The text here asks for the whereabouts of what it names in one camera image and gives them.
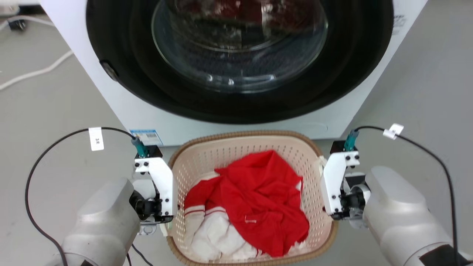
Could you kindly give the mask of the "blue white energy sticker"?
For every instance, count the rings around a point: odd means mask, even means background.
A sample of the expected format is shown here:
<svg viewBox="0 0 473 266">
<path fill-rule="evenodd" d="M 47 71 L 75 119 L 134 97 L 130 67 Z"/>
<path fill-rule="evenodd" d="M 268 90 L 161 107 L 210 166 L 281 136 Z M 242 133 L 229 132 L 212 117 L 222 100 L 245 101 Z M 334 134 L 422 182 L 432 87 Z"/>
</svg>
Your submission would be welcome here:
<svg viewBox="0 0 473 266">
<path fill-rule="evenodd" d="M 156 130 L 130 130 L 130 133 L 139 138 L 145 146 L 163 146 Z"/>
</svg>

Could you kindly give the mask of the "black floor plug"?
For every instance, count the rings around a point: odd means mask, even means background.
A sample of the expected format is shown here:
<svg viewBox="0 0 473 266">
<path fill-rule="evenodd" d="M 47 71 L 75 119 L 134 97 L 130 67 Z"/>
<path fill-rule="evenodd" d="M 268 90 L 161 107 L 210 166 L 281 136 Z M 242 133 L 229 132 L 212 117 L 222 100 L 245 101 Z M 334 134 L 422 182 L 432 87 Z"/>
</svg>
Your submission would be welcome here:
<svg viewBox="0 0 473 266">
<path fill-rule="evenodd" d="M 7 27 L 10 31 L 24 32 L 27 28 L 27 23 L 25 20 L 20 19 L 7 20 Z"/>
</svg>

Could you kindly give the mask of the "beige plastic laundry basket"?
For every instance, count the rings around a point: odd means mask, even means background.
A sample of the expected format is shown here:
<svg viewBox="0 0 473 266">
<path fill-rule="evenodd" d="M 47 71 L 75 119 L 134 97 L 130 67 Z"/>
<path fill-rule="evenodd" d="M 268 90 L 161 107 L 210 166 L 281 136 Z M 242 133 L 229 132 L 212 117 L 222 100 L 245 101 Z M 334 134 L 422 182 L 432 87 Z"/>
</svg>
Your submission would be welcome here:
<svg viewBox="0 0 473 266">
<path fill-rule="evenodd" d="M 310 223 L 303 248 L 281 258 L 263 255 L 249 260 L 218 259 L 205 262 L 184 243 L 184 199 L 200 180 L 250 153 L 275 150 L 303 177 L 301 209 Z M 326 159 L 308 137 L 293 131 L 247 131 L 197 138 L 176 150 L 169 160 L 178 186 L 180 210 L 166 229 L 170 250 L 184 266 L 285 266 L 309 261 L 326 253 L 336 239 L 338 222 L 323 211 L 321 174 Z"/>
</svg>

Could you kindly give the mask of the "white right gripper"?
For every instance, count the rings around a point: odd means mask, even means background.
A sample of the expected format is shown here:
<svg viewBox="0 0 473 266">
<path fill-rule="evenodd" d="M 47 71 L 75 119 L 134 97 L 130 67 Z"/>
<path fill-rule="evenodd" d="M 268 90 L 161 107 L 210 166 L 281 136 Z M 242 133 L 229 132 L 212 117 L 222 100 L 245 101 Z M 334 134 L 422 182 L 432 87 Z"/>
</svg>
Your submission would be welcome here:
<svg viewBox="0 0 473 266">
<path fill-rule="evenodd" d="M 362 219 L 371 190 L 365 174 L 348 170 L 360 165 L 357 150 L 332 153 L 321 174 L 320 191 L 324 211 L 334 220 Z"/>
</svg>

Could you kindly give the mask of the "grey door latch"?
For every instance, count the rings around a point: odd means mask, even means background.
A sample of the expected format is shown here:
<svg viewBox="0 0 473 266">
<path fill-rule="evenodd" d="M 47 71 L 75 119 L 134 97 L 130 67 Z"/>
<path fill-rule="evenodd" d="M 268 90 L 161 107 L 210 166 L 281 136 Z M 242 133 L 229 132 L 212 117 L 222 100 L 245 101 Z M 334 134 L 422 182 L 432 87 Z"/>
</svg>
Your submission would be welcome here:
<svg viewBox="0 0 473 266">
<path fill-rule="evenodd" d="M 107 60 L 101 60 L 100 65 L 103 70 L 108 74 L 108 76 L 115 82 L 119 82 L 119 76 L 113 66 Z"/>
</svg>

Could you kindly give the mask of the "black round washer door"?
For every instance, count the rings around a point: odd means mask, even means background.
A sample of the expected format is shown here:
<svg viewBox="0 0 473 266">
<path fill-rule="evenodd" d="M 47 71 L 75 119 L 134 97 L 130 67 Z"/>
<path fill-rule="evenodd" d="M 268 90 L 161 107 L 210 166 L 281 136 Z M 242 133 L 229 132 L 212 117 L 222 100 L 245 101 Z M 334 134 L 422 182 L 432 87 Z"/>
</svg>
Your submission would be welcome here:
<svg viewBox="0 0 473 266">
<path fill-rule="evenodd" d="M 392 0 L 320 0 L 301 33 L 179 15 L 168 0 L 87 0 L 99 62 L 162 110 L 211 123 L 275 122 L 323 108 L 356 88 L 387 50 Z"/>
</svg>

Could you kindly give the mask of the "white washing machine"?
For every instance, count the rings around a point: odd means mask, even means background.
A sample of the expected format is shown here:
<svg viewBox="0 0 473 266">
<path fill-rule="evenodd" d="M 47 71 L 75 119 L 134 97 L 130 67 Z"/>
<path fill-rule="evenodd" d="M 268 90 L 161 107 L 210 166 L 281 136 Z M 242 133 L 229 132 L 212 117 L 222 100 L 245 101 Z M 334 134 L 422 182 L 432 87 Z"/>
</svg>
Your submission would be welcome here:
<svg viewBox="0 0 473 266">
<path fill-rule="evenodd" d="M 156 130 L 163 146 L 179 146 L 205 135 L 239 131 L 295 131 L 311 139 L 336 139 L 343 135 L 377 84 L 392 56 L 428 0 L 392 0 L 391 38 L 380 62 L 365 80 L 335 102 L 302 116 L 256 124 L 211 123 L 155 107 L 111 80 L 103 70 L 86 28 L 87 0 L 41 0 L 41 7 L 57 27 L 105 101 L 127 130 Z"/>
</svg>

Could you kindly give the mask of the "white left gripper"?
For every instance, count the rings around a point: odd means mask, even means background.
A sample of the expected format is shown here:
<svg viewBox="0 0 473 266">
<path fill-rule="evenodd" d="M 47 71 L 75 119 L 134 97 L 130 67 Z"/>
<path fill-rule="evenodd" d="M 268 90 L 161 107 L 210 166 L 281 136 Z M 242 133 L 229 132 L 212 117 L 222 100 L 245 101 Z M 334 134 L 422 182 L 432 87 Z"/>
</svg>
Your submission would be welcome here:
<svg viewBox="0 0 473 266">
<path fill-rule="evenodd" d="M 149 180 L 134 180 L 130 204 L 143 222 L 165 224 L 175 216 L 175 180 L 162 158 L 136 158 L 135 172 Z"/>
</svg>

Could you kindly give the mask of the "red laundry inside drum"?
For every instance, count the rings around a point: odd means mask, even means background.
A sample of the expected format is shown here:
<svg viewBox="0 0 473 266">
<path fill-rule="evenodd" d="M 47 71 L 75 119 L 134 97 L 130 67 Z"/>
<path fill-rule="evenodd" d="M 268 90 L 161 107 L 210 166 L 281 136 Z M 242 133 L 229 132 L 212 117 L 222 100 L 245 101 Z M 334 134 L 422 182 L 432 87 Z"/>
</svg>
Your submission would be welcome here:
<svg viewBox="0 0 473 266">
<path fill-rule="evenodd" d="M 320 0 L 168 0 L 167 4 L 179 15 L 290 34 L 313 29 L 325 16 Z"/>
</svg>

